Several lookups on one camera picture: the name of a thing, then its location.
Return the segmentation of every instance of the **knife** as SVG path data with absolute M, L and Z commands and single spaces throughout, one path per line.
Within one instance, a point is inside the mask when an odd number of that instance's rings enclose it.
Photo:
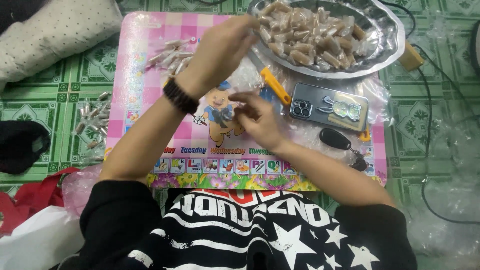
M 283 104 L 289 105 L 292 102 L 290 96 L 285 92 L 283 86 L 275 79 L 275 76 L 268 70 L 268 68 L 262 63 L 258 56 L 252 51 L 248 50 L 248 58 L 257 68 L 260 75 L 265 79 L 265 82 L 275 91 L 278 98 Z

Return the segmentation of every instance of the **phone case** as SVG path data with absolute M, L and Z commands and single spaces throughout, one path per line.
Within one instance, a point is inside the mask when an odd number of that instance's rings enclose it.
M 352 104 L 355 104 L 353 108 L 358 109 L 358 107 L 356 106 L 358 105 L 357 103 L 362 104 L 361 110 L 363 114 L 360 113 L 359 110 L 358 114 L 360 115 L 360 117 L 358 117 L 357 115 L 339 117 L 338 115 L 333 115 L 335 114 L 333 112 L 321 112 L 322 110 L 332 107 L 331 103 L 328 103 L 327 101 L 331 101 L 332 99 L 334 99 L 334 97 L 339 96 L 354 101 L 344 102 L 345 104 L 348 104 L 350 108 L 352 108 Z M 368 99 L 361 96 L 335 91 L 320 86 L 312 86 L 304 83 L 298 83 L 297 85 L 295 85 L 295 90 L 293 92 L 292 105 L 290 107 L 290 116 L 299 120 L 326 124 L 334 127 L 352 130 L 355 132 L 363 132 L 366 130 L 368 124 Z M 357 127 L 356 129 L 354 125 L 361 123 L 358 121 L 363 121 L 363 123 L 360 127 Z

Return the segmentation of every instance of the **oval tray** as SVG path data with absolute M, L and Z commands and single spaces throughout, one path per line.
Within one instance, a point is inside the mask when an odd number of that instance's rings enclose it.
M 253 0 L 247 13 L 255 16 L 255 10 L 262 10 L 267 0 Z M 405 51 L 405 29 L 401 21 L 393 12 L 377 0 L 347 0 L 343 2 L 333 2 L 328 0 L 293 0 L 290 1 L 292 7 L 307 8 L 310 10 L 318 7 L 325 7 L 330 11 L 331 16 L 342 17 L 353 16 L 355 23 L 365 32 L 370 29 L 373 31 L 371 38 L 378 42 L 369 50 L 366 56 L 357 58 L 357 64 L 347 70 L 334 70 L 322 73 L 310 69 L 306 66 L 294 66 L 288 61 L 276 56 L 262 39 L 257 43 L 258 50 L 276 61 L 277 63 L 305 75 L 328 78 L 328 79 L 347 79 L 365 76 L 395 62 Z

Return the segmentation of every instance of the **white star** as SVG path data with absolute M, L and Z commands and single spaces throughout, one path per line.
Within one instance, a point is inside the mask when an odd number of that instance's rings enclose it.
M 308 268 L 308 270 L 324 270 L 325 269 L 325 267 L 323 265 L 320 266 L 319 268 L 315 268 L 315 267 L 311 266 L 310 264 L 307 264 L 307 268 Z
M 328 238 L 327 242 L 325 243 L 335 243 L 336 246 L 340 249 L 340 239 L 343 239 L 345 237 L 348 237 L 347 235 L 344 235 L 340 232 L 340 225 L 337 226 L 333 231 L 327 229 L 327 233 L 330 235 L 330 238 Z
M 285 254 L 285 258 L 287 259 L 290 269 L 293 269 L 295 267 L 295 260 L 297 259 L 298 253 L 317 254 L 306 244 L 300 241 L 301 225 L 293 228 L 290 232 L 285 231 L 284 229 L 282 229 L 282 227 L 278 226 L 275 223 L 273 223 L 273 226 L 275 227 L 278 239 L 269 243 L 276 250 L 279 250 L 283 252 L 283 254 Z
M 314 231 L 312 231 L 312 230 L 310 230 L 310 229 L 309 229 L 309 231 L 310 231 L 310 234 L 313 236 L 314 239 L 318 239 L 318 237 L 315 235 L 315 232 L 314 232 Z
M 352 266 L 363 265 L 366 270 L 372 270 L 372 262 L 373 261 L 380 261 L 377 257 L 370 253 L 368 248 L 362 246 L 358 248 L 356 246 L 348 245 L 348 247 L 352 250 L 355 257 L 353 258 Z
M 325 254 L 325 261 L 333 268 L 333 270 L 335 270 L 335 267 L 342 267 L 341 265 L 339 265 L 336 261 L 335 261 L 335 255 L 329 257 L 327 256 L 327 254 Z

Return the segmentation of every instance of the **candy pile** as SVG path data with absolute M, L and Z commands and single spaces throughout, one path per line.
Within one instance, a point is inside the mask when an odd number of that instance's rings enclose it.
M 355 56 L 367 53 L 366 33 L 353 16 L 335 18 L 324 7 L 292 8 L 286 2 L 268 4 L 258 14 L 260 36 L 279 57 L 319 72 L 347 69 Z
M 167 70 L 170 78 L 184 71 L 192 60 L 193 52 L 186 51 L 190 40 L 171 40 L 165 42 L 163 51 L 148 60 L 148 67 L 159 67 Z
M 87 148 L 91 151 L 86 155 L 86 158 L 89 158 L 91 161 L 103 160 L 103 152 L 107 144 L 110 107 L 112 104 L 110 96 L 109 92 L 102 93 L 98 96 L 98 102 L 95 102 L 93 107 L 91 100 L 86 98 L 83 108 L 79 109 L 81 119 L 73 134 L 81 135 L 85 130 L 96 134 L 93 136 L 95 139 L 87 145 Z

